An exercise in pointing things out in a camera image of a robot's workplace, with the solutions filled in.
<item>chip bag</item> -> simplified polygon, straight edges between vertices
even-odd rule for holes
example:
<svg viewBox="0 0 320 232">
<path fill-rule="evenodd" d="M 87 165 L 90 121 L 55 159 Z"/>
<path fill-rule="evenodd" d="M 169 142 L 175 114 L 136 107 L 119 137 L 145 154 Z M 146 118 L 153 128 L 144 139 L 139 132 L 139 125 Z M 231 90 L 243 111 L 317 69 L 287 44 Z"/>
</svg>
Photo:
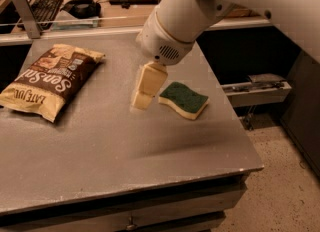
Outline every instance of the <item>chip bag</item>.
<svg viewBox="0 0 320 232">
<path fill-rule="evenodd" d="M 104 54 L 66 44 L 55 44 L 0 94 L 0 105 L 37 113 L 54 122 Z"/>
</svg>

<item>gray table top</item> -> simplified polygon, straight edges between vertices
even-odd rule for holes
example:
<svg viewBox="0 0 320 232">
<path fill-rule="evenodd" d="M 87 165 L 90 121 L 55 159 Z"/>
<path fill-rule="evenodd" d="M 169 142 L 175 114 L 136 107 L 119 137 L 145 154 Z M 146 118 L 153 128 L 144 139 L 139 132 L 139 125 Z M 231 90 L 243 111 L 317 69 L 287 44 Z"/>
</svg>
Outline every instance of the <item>gray table top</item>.
<svg viewBox="0 0 320 232">
<path fill-rule="evenodd" d="M 52 124 L 0 109 L 0 215 L 74 203 L 263 168 L 199 46 L 168 67 L 166 87 L 185 83 L 208 95 L 195 121 L 154 99 L 130 108 L 139 66 L 136 34 L 35 40 L 24 68 L 54 43 L 105 53 L 76 98 Z"/>
</svg>

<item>desk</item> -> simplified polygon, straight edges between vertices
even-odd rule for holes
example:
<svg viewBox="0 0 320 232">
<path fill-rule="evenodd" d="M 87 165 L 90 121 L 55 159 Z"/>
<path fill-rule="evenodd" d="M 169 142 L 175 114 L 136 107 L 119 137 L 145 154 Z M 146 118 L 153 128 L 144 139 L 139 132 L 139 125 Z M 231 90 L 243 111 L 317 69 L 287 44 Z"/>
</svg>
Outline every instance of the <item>desk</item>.
<svg viewBox="0 0 320 232">
<path fill-rule="evenodd" d="M 164 85 L 178 80 L 209 96 L 196 121 L 155 100 L 145 112 L 130 110 L 136 72 L 146 62 L 136 35 L 34 40 L 24 68 L 54 43 L 101 51 L 106 59 L 55 124 L 0 109 L 0 224 L 11 225 L 5 228 L 119 231 L 133 217 L 137 231 L 171 220 L 200 231 L 218 225 L 208 217 L 221 222 L 221 211 L 244 193 L 246 176 L 263 168 L 197 44 L 168 68 Z M 186 225 L 185 218 L 203 215 L 200 227 Z"/>
</svg>

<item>floor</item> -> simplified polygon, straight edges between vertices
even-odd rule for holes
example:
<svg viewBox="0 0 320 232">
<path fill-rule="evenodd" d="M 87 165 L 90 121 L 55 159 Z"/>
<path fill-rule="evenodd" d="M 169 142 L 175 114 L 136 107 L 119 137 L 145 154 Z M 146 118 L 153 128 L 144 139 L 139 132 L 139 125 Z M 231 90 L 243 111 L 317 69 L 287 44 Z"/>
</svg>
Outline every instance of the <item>floor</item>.
<svg viewBox="0 0 320 232">
<path fill-rule="evenodd" d="M 320 179 L 268 113 L 252 125 L 247 134 L 265 168 L 250 175 L 248 190 L 212 232 L 320 231 Z"/>
</svg>

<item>drawer knob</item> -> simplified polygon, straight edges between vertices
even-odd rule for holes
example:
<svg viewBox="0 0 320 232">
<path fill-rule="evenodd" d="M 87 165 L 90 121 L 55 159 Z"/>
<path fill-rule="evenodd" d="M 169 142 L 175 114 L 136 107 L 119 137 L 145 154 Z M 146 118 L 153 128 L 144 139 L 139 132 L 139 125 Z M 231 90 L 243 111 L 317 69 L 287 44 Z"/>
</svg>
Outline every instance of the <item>drawer knob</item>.
<svg viewBox="0 0 320 232">
<path fill-rule="evenodd" d="M 129 217 L 129 224 L 126 226 L 127 231 L 133 231 L 138 228 L 138 225 L 133 223 L 133 217 Z"/>
</svg>

